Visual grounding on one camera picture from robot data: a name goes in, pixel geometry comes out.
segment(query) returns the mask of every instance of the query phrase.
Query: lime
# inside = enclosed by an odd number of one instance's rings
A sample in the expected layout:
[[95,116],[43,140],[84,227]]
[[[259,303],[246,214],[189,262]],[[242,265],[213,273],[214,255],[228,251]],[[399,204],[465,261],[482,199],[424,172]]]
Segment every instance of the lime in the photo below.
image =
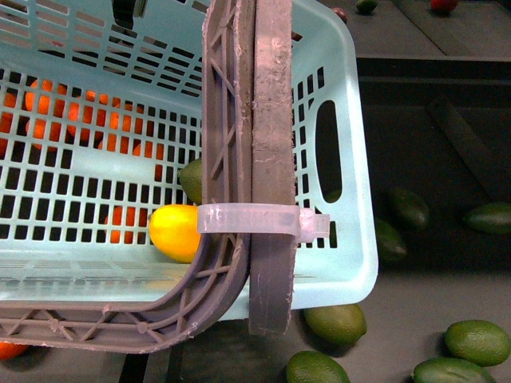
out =
[[198,158],[181,169],[177,176],[188,198],[200,205],[202,203],[202,159]]
[[488,371],[465,359],[435,357],[415,366],[414,383],[496,383]]
[[511,339],[499,326],[483,320],[453,323],[445,335],[449,351],[476,365],[500,365],[511,353]]
[[350,383],[343,367],[324,353],[300,351],[286,367],[287,383]]
[[334,345],[353,345],[367,332],[366,317],[357,304],[315,307],[303,314],[311,330]]

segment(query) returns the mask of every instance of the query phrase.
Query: dark gray surface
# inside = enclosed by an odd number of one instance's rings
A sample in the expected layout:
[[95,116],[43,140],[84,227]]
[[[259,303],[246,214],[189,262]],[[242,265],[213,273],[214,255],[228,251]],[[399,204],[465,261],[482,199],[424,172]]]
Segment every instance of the dark gray surface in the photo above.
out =
[[352,0],[321,0],[326,6],[340,6],[348,17],[347,27],[357,57],[444,57],[390,0],[379,0],[371,15],[358,14]]
[[320,0],[346,11],[357,57],[511,60],[511,12],[495,1],[461,0],[446,17],[430,0],[379,0],[370,15],[355,0]]
[[430,0],[394,0],[399,9],[447,56],[511,57],[511,13],[498,2],[461,1],[448,16]]

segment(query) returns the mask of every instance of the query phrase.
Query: plastic cable tie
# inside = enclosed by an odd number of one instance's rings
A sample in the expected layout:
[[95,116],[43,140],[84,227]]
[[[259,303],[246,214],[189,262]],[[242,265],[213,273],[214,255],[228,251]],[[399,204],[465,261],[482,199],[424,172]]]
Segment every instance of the plastic cable tie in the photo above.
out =
[[308,243],[330,234],[330,216],[296,205],[209,203],[199,206],[197,230],[201,234],[289,234],[297,243]]

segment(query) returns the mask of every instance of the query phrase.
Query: orange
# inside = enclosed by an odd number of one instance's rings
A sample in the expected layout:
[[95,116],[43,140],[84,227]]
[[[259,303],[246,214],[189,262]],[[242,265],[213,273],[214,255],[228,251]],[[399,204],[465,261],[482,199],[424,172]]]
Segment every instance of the orange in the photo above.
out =
[[[140,157],[141,156],[141,152],[142,152],[142,144],[138,144],[133,149],[133,155],[137,156],[137,157]],[[156,146],[156,159],[157,160],[163,160],[163,156],[164,156],[164,145],[163,144],[158,144]],[[152,158],[153,157],[153,143],[150,142],[150,141],[145,143],[144,157],[146,157],[146,158]],[[158,164],[154,168],[154,180],[160,182],[162,176],[163,176],[163,166]]]
[[[99,143],[98,149],[103,149],[103,143],[105,140]],[[107,144],[106,144],[106,150],[109,152],[115,152],[116,151],[116,144],[117,144],[117,136],[115,134],[109,134]],[[129,147],[129,138],[128,137],[121,137],[121,147],[119,150],[119,153],[122,154],[128,154],[128,147]]]
[[[115,226],[135,226],[135,207],[128,207],[126,210],[126,215],[123,217],[123,207],[117,206],[113,209],[112,214],[112,225]],[[109,217],[106,217],[105,224],[108,224]],[[140,215],[138,218],[138,227],[146,227],[147,226],[147,209],[140,209]],[[110,234],[110,242],[111,243],[120,243],[121,242],[121,231],[112,230]],[[133,232],[125,231],[124,243],[133,243]]]
[[[80,120],[80,105],[76,102],[72,102],[69,107],[69,119],[71,121]],[[83,117],[81,121],[85,124],[92,124],[94,109],[92,106],[85,106],[83,111]],[[106,110],[99,109],[97,111],[96,126],[105,126],[106,122]],[[68,125],[67,131],[71,136],[76,136],[77,127],[74,125]],[[103,137],[103,132],[95,132],[94,140],[100,140]],[[83,128],[80,132],[80,141],[88,141],[90,138],[90,129]]]
[[[10,133],[10,126],[13,123],[13,115],[10,113],[2,113],[0,117],[0,132]],[[8,140],[0,138],[0,159],[5,158],[7,151]]]
[[[94,100],[96,100],[96,92],[94,92],[93,90],[88,90],[86,93],[85,93],[85,99],[87,101],[91,101],[91,102],[94,102]],[[99,103],[100,104],[103,104],[103,105],[108,105],[109,103],[109,97],[108,95],[104,94],[104,93],[101,93],[99,95]]]
[[[121,104],[117,104],[113,106],[114,108],[120,108]],[[126,104],[125,110],[133,111],[133,104]],[[141,107],[137,107],[137,113],[143,113],[144,110]],[[131,131],[131,116],[124,115],[124,118],[122,119],[122,130],[125,132]],[[117,129],[119,128],[119,119],[120,115],[117,112],[112,112],[110,115],[110,128]],[[135,133],[136,134],[142,134],[142,130],[144,129],[144,120],[141,118],[137,118],[135,120]]]
[[14,343],[0,342],[0,361],[17,357],[28,349],[28,345],[16,345]]
[[6,93],[6,98],[4,98],[3,104],[7,108],[15,108],[16,107],[16,96],[14,94]]
[[[34,81],[30,88],[36,89],[38,87],[38,80]],[[50,80],[43,80],[42,82],[42,90],[47,92],[51,92],[53,89],[53,82]],[[64,85],[59,84],[57,87],[58,94],[65,95],[67,92],[67,88]],[[34,99],[35,93],[27,92],[25,95],[25,106],[26,110],[32,111],[34,108]],[[53,115],[55,117],[62,117],[64,114],[64,106],[65,101],[62,99],[57,99],[55,101],[55,105],[53,106]],[[38,100],[38,113],[48,114],[50,110],[50,97],[49,96],[40,96]]]
[[[48,140],[58,142],[60,136],[61,136],[61,128],[62,124],[58,122],[52,122],[51,128],[50,128],[50,136],[48,137]],[[25,131],[26,134],[29,134],[30,130],[30,122],[26,123]],[[35,121],[34,126],[34,134],[32,135],[33,138],[37,138],[38,140],[43,140],[45,138],[45,132],[46,132],[46,121],[45,120],[39,120],[37,119]],[[35,148],[41,150],[42,145],[41,144],[33,144]],[[57,151],[57,148],[54,146],[49,146],[48,151],[55,152]]]

